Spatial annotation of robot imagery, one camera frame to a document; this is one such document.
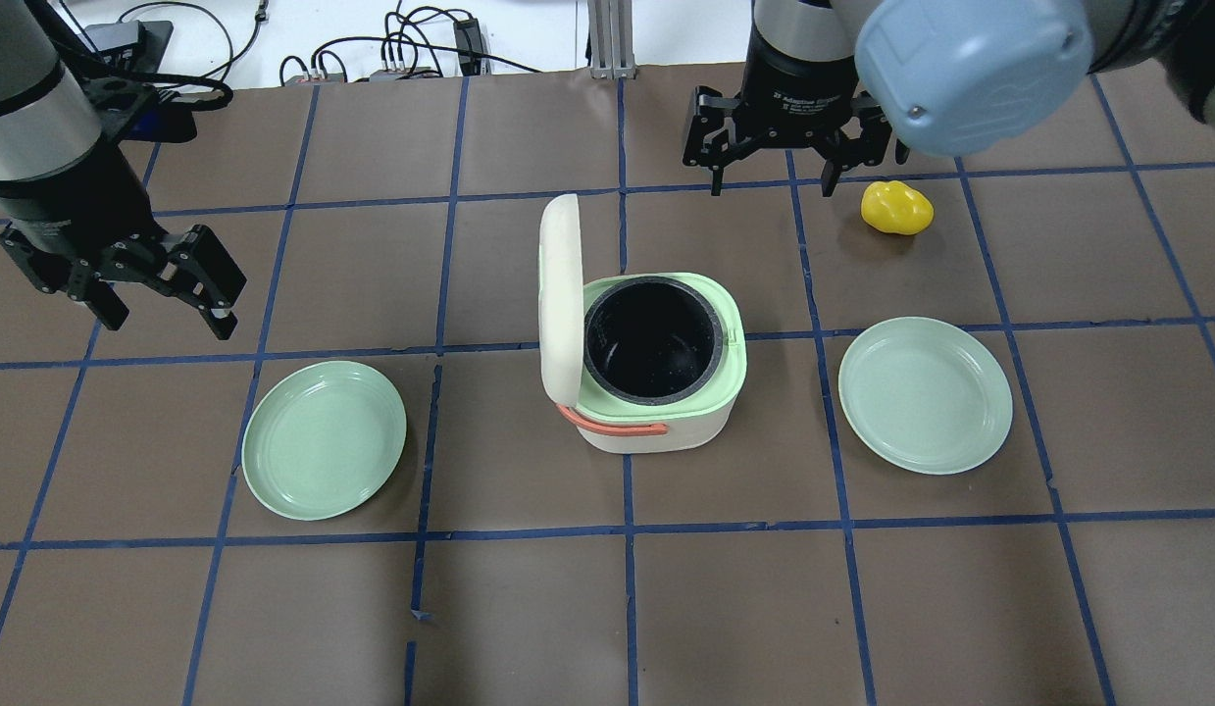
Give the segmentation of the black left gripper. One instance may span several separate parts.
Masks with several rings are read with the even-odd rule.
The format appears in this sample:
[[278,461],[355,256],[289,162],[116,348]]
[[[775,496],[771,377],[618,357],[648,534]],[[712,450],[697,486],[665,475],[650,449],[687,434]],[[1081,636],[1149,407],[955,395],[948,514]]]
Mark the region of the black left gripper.
[[242,269],[210,227],[159,227],[141,186],[15,190],[0,193],[0,207],[10,219],[0,245],[38,290],[68,290],[73,269],[90,269],[73,276],[73,300],[104,329],[119,331],[130,314],[108,281],[135,281],[193,307],[217,340],[234,334]]

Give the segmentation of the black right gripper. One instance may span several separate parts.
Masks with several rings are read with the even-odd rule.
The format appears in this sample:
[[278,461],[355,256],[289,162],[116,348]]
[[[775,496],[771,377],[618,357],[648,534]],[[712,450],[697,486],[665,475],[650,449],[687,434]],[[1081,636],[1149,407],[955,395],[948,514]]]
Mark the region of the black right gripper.
[[693,89],[682,164],[710,173],[711,194],[720,196],[728,165],[759,149],[807,147],[823,156],[823,196],[854,166],[885,160],[892,126],[877,98],[855,97],[859,77],[844,32],[833,30],[832,19],[813,26],[782,30],[755,19],[738,97]]

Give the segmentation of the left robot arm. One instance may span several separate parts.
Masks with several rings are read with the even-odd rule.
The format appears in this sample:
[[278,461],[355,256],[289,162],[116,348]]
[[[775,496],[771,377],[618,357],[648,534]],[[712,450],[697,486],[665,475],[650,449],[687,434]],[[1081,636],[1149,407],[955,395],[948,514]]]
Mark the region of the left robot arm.
[[123,156],[123,140],[183,143],[194,113],[233,89],[102,62],[45,1],[0,1],[0,247],[30,286],[62,293],[104,328],[128,320],[114,284],[140,284],[199,314],[217,340],[236,327],[247,278],[211,228],[168,232]]

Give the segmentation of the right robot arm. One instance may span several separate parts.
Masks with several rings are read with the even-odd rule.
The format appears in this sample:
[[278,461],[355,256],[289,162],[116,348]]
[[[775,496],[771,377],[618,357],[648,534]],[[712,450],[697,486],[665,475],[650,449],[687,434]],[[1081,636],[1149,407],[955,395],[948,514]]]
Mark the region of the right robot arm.
[[813,149],[831,194],[886,153],[988,149],[1145,60],[1215,130],[1215,1],[755,1],[741,89],[696,87],[683,160],[719,193],[755,152]]

